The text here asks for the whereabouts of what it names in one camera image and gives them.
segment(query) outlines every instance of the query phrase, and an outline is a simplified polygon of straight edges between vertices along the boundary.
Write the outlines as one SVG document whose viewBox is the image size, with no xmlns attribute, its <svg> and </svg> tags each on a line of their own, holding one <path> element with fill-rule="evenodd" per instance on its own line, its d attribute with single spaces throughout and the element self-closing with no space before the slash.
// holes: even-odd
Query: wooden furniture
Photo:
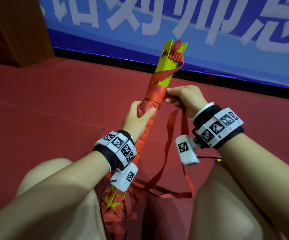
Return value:
<svg viewBox="0 0 289 240">
<path fill-rule="evenodd" d="M 0 63 L 27 67 L 54 58 L 38 0 L 0 0 Z"/>
</svg>

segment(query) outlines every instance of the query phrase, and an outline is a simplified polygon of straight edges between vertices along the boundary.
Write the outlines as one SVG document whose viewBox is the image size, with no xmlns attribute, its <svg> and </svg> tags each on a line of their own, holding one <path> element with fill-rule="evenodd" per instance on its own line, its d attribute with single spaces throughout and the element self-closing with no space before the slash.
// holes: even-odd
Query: red floor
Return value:
<svg viewBox="0 0 289 240">
<path fill-rule="evenodd" d="M 131 102 L 143 98 L 149 79 L 144 72 L 62 58 L 25 69 L 0 65 L 0 209 L 37 164 L 57 157 L 76 161 L 104 130 L 120 129 Z M 170 83 L 183 85 L 198 85 L 207 101 L 230 107 L 245 122 L 249 137 L 289 164 L 289 100 L 175 78 Z M 164 104 L 159 112 L 139 163 L 139 179 L 147 181 L 162 166 L 166 121 L 173 110 Z M 180 122 L 174 135 L 179 134 Z M 213 149 L 199 153 L 217 155 Z M 187 168 L 195 189 L 212 165 L 206 159 Z M 189 189 L 174 145 L 159 185 Z M 192 204 L 192 199 L 148 197 L 136 207 L 138 219 L 127 222 L 133 230 L 130 238 L 140 239 L 143 229 L 148 239 L 186 239 Z"/>
</svg>

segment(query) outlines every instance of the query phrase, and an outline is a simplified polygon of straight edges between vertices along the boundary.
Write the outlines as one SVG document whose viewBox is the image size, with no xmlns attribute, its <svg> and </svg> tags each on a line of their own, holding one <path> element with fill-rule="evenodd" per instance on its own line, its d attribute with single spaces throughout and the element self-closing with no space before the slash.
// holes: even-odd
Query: person's right hand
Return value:
<svg viewBox="0 0 289 240">
<path fill-rule="evenodd" d="M 167 88 L 167 93 L 173 96 L 178 96 L 181 102 L 186 106 L 185 113 L 189 118 L 193 118 L 208 102 L 204 99 L 200 89 L 196 86 L 183 86 L 175 88 Z M 178 101 L 166 99 L 167 104 L 174 104 L 179 107 Z"/>
</svg>

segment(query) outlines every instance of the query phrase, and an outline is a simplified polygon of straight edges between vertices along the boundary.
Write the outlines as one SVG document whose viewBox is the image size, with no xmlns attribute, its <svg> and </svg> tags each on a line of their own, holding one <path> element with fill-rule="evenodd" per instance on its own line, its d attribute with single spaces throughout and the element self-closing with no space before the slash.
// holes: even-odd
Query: leg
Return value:
<svg viewBox="0 0 289 240">
<path fill-rule="evenodd" d="M 224 164 L 217 163 L 194 200 L 188 239 L 281 239 Z"/>
<path fill-rule="evenodd" d="M 57 158 L 39 164 L 24 177 L 19 186 L 17 196 L 71 163 L 68 159 Z M 94 190 L 88 194 L 85 200 L 75 210 L 75 213 L 53 237 L 53 240 L 86 239 L 105 239 L 99 203 Z"/>
</svg>

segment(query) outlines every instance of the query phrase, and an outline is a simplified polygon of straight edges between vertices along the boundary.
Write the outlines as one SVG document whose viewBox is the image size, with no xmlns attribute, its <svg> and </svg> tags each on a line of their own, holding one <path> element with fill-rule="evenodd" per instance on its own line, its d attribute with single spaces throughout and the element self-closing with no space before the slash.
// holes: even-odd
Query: blue banner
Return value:
<svg viewBox="0 0 289 240">
<path fill-rule="evenodd" d="M 289 87 L 289 0 L 40 0 L 52 44 L 157 64 L 188 42 L 183 69 Z"/>
</svg>

